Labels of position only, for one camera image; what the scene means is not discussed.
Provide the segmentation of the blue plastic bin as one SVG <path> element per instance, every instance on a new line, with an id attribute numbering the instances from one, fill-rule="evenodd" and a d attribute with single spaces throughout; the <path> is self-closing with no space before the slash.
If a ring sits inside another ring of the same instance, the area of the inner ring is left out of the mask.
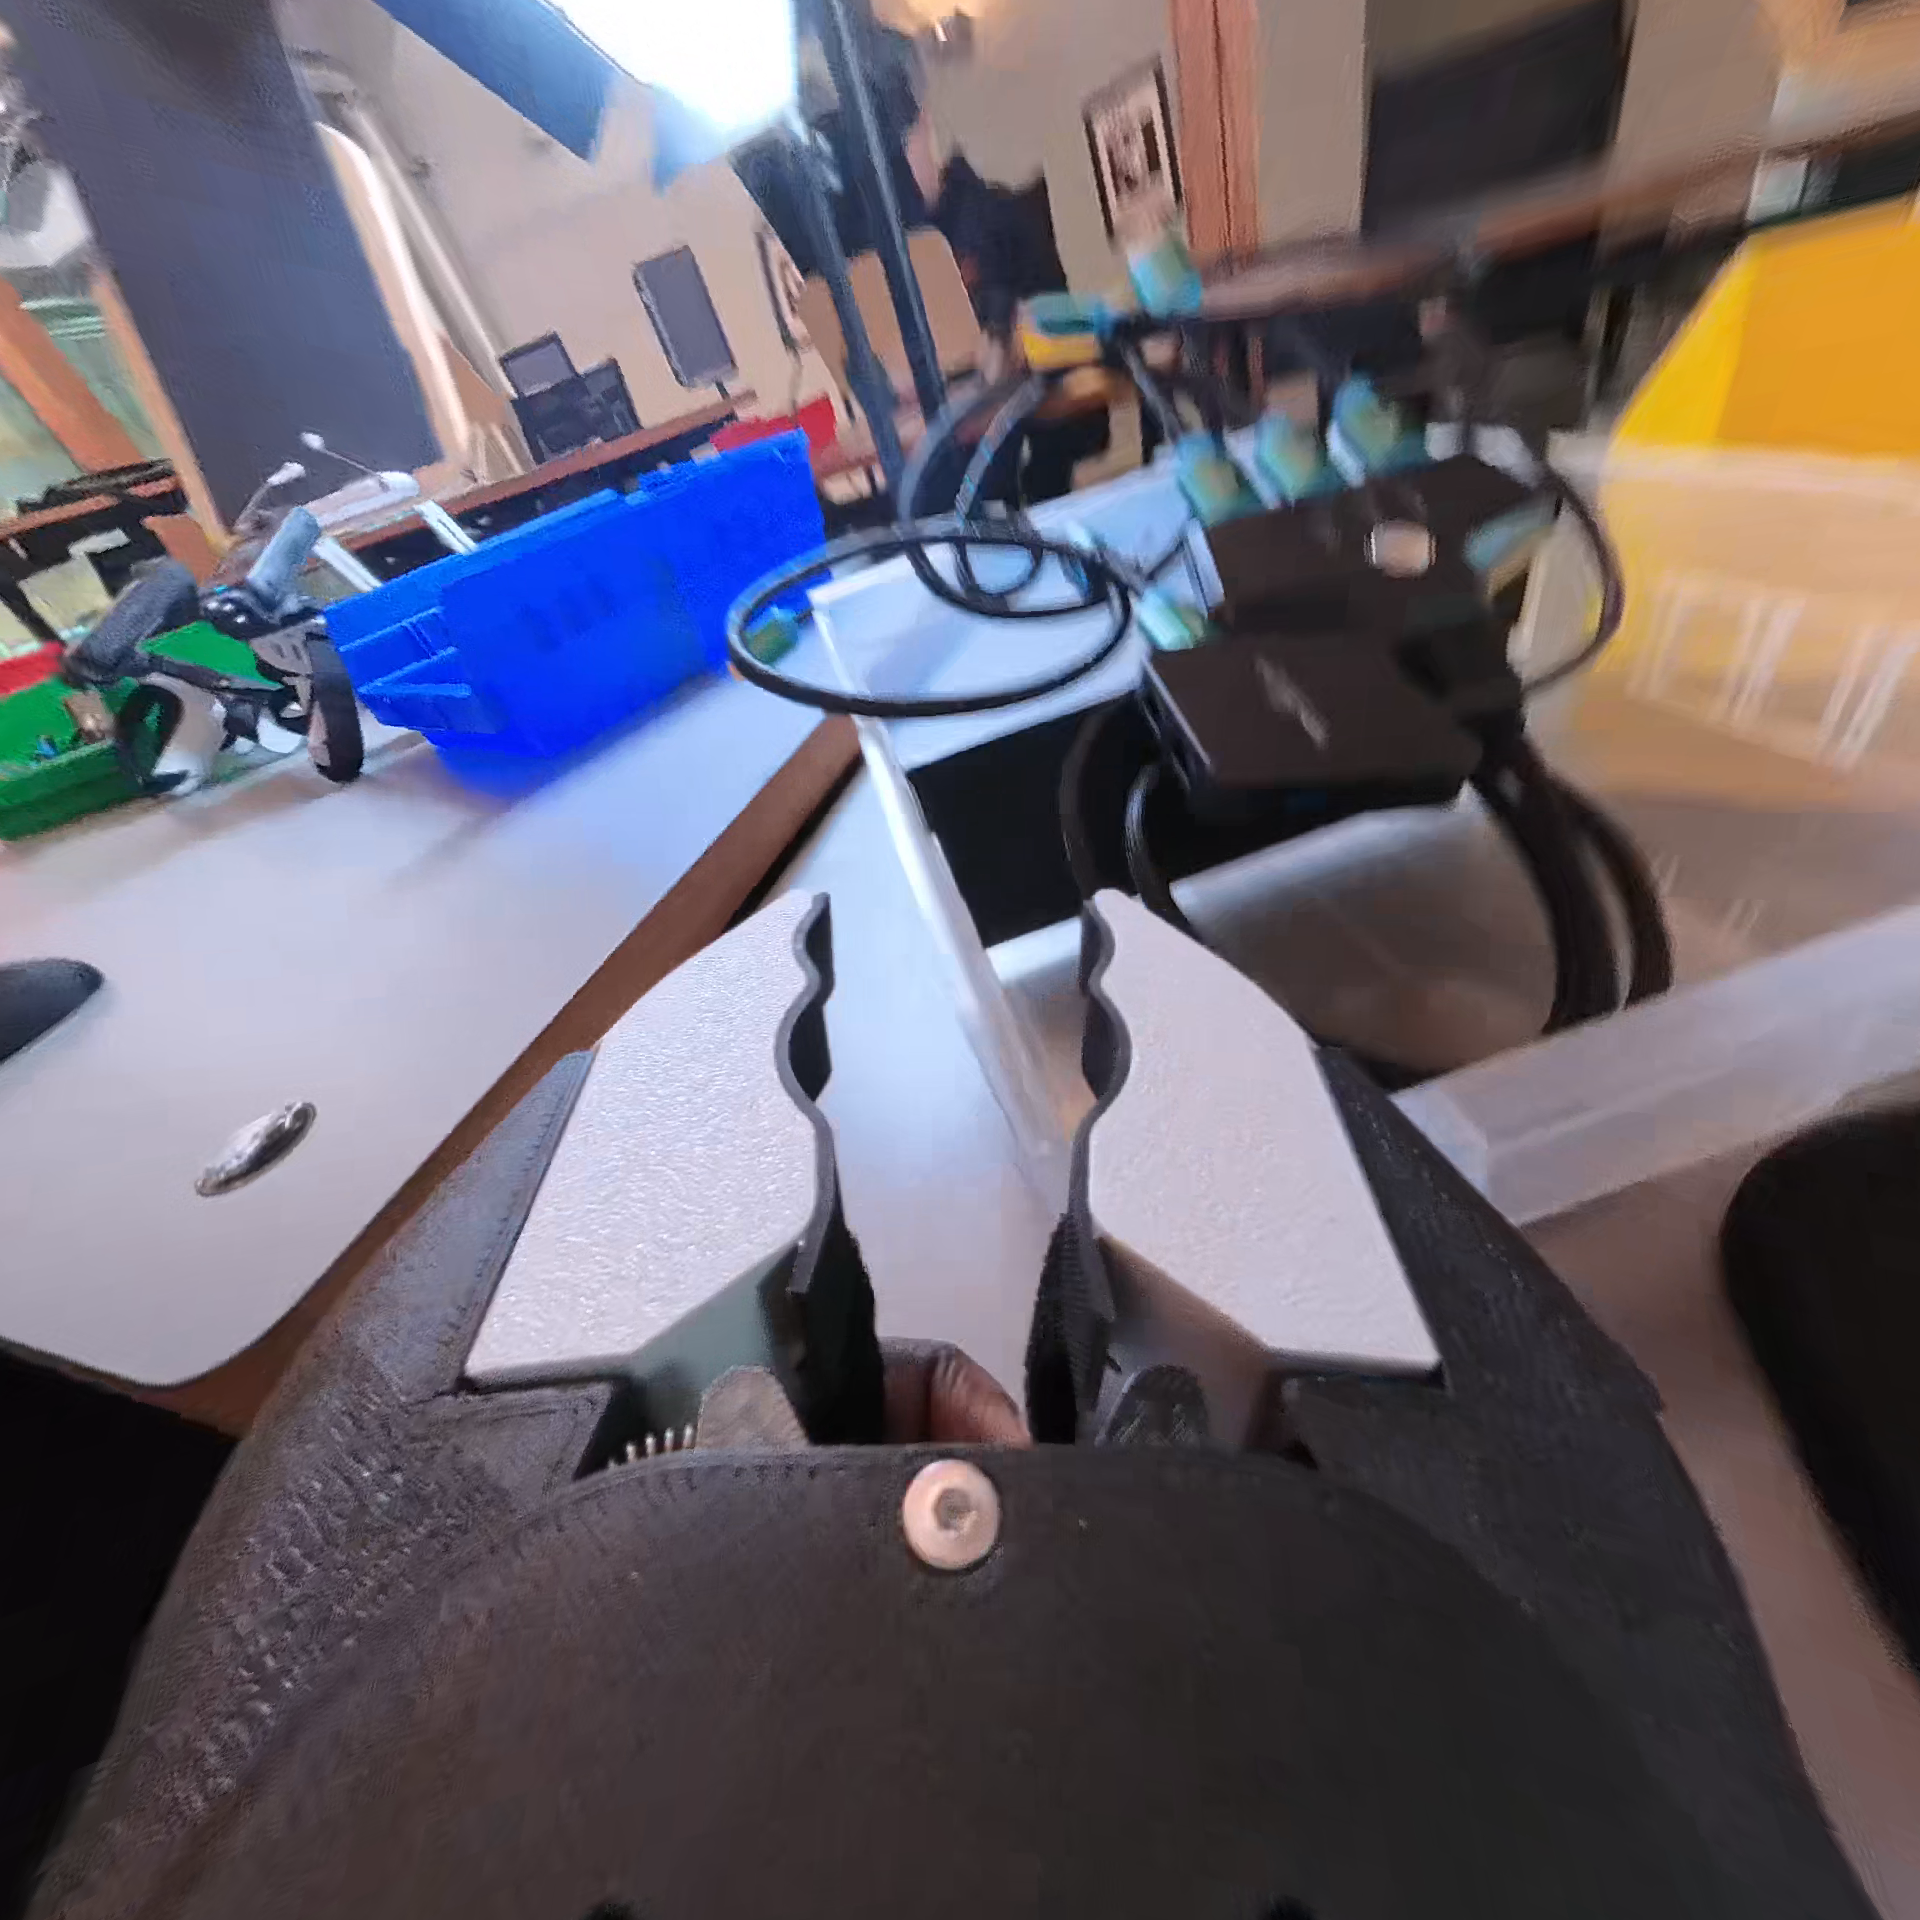
<path id="1" fill-rule="evenodd" d="M 791 430 L 344 598 L 328 636 L 385 727 L 440 752 L 561 759 L 725 672 L 733 600 L 823 541 Z"/>

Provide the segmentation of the black honeycomb wrist rest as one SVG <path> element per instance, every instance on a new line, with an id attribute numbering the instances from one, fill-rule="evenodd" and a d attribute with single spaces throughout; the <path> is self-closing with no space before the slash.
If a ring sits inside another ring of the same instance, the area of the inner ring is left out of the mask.
<path id="1" fill-rule="evenodd" d="M 1915 1669 L 1915 1105 L 1771 1147 L 1722 1217 L 1719 1270 L 1792 1449 Z"/>

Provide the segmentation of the black brushed-metal switch box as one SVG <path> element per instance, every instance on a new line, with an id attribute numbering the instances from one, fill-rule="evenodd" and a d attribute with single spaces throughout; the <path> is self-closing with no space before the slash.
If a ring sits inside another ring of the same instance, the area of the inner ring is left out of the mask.
<path id="1" fill-rule="evenodd" d="M 1609 812 L 1549 768 L 1527 720 L 1540 693 L 1525 687 L 1527 670 L 1506 651 L 1511 616 L 1501 598 L 1557 518 L 1547 501 L 1471 453 L 1420 459 L 1204 528 L 1217 576 L 1207 604 L 1146 597 L 1136 606 L 1147 656 L 1229 636 L 1381 643 L 1418 687 L 1474 731 L 1481 761 L 1459 795 L 1471 790 L 1493 815 L 1544 912 L 1549 1035 L 1673 984 L 1673 937 L 1651 867 Z M 1075 731 L 1059 812 L 1081 900 L 1127 877 L 1143 904 L 1193 932 L 1156 845 L 1164 832 L 1200 873 L 1391 809 L 1204 820 L 1175 784 L 1136 689 L 1092 709 Z"/>

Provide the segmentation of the yellow plastic bin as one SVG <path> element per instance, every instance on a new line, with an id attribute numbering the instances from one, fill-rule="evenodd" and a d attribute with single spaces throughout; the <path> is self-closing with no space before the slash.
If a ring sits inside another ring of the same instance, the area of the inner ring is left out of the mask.
<path id="1" fill-rule="evenodd" d="M 1915 776 L 1915 197 L 1741 243 L 1599 465 L 1603 673 L 1836 773 Z"/>

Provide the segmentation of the brown wooden table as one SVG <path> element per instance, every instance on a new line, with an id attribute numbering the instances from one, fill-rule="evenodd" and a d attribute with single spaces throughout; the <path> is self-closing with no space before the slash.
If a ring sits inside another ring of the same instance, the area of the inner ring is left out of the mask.
<path id="1" fill-rule="evenodd" d="M 468 487 L 443 499 L 442 507 L 468 536 L 487 541 L 593 493 L 626 493 L 642 476 L 690 461 L 723 424 L 739 419 L 739 408 L 739 397 L 708 400 L 690 414 L 576 448 L 511 480 Z"/>

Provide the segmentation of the dark monitor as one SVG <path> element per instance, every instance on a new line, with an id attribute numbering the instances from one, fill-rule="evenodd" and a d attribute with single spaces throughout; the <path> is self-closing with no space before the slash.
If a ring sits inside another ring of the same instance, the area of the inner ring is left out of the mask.
<path id="1" fill-rule="evenodd" d="M 648 256 L 632 267 L 632 284 L 679 385 L 729 397 L 736 359 L 692 249 Z"/>

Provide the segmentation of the round metal table grommet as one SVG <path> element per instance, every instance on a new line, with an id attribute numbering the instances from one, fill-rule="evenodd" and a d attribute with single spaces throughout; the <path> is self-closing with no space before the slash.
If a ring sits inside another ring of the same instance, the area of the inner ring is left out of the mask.
<path id="1" fill-rule="evenodd" d="M 199 1197 L 221 1197 L 261 1180 L 284 1163 L 314 1132 L 319 1105 L 290 1100 L 256 1115 L 232 1134 L 207 1161 L 195 1182 Z"/>

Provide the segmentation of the black rounded object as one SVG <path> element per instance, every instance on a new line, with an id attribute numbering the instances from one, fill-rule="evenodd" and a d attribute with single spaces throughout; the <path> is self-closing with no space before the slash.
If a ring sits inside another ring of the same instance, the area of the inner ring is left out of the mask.
<path id="1" fill-rule="evenodd" d="M 74 1017 L 106 983 L 90 961 L 74 958 L 32 958 L 2 961 L 0 1062 L 51 1035 Z"/>

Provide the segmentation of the black and white marker sign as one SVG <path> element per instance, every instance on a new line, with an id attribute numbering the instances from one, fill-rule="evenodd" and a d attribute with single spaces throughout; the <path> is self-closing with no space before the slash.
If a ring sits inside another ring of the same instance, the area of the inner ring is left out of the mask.
<path id="1" fill-rule="evenodd" d="M 1123 70 L 1084 100 L 1095 201 L 1123 249 L 1185 216 L 1185 174 L 1161 57 Z"/>

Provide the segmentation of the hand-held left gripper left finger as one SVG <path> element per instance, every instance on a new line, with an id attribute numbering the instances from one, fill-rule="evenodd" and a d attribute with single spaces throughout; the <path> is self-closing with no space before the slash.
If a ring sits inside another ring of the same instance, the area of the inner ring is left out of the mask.
<path id="1" fill-rule="evenodd" d="M 821 1108 L 831 993 L 831 897 L 784 894 L 616 1021 L 466 1385 L 610 1385 L 620 1449 L 883 1439 L 873 1283 Z"/>

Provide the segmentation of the wooden post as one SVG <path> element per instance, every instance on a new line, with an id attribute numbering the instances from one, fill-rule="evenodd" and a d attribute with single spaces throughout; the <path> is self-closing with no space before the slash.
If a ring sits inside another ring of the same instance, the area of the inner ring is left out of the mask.
<path id="1" fill-rule="evenodd" d="M 1169 3 L 1189 249 L 1203 267 L 1260 247 L 1256 3 Z"/>

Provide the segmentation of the clear plastic tray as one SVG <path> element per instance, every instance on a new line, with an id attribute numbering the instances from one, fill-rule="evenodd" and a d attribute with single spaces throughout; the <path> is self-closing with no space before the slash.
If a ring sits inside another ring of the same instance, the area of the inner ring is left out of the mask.
<path id="1" fill-rule="evenodd" d="M 1455 1068 L 1404 1112 L 1516 1221 L 1915 1087 L 1915 461 L 1554 436 L 1625 580 L 1624 631 L 1530 709 L 1557 775 L 1643 852 L 1673 984 L 1538 1040 L 1545 917 L 1474 793 L 1274 845 L 1152 839 L 1189 919 L 1324 1038 Z M 848 684 L 1028 673 L 1017 636 L 898 563 L 823 587 Z M 1024 1171 L 1065 1180 L 1077 892 L 1057 789 L 1091 684 L 999 716 L 856 721 L 959 1017 Z"/>

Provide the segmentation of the black light stand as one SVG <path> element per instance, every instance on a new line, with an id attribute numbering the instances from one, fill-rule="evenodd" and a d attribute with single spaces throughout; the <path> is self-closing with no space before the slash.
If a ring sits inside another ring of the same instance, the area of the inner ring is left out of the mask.
<path id="1" fill-rule="evenodd" d="M 898 468 L 896 383 L 879 359 L 857 307 L 848 253 L 832 214 L 828 155 L 800 123 L 787 120 L 772 134 L 771 180 L 779 184 L 779 214 L 771 212 L 768 222 L 779 231 L 800 275 L 823 284 L 837 325 L 842 385 L 883 465 Z"/>

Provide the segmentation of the green plastic bin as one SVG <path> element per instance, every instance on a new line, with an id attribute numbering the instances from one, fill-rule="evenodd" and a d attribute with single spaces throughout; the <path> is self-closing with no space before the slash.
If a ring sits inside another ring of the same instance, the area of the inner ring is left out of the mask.
<path id="1" fill-rule="evenodd" d="M 177 709 L 138 681 L 75 686 L 71 647 L 5 663 L 2 840 L 32 840 L 145 800 Z"/>

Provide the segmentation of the black office chair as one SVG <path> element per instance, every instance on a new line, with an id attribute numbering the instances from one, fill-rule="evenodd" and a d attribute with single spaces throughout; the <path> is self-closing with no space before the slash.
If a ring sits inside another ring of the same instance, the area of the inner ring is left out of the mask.
<path id="1" fill-rule="evenodd" d="M 549 331 L 503 351 L 499 366 L 513 385 L 513 411 L 536 463 L 641 431 L 616 356 L 576 368 L 563 337 Z"/>

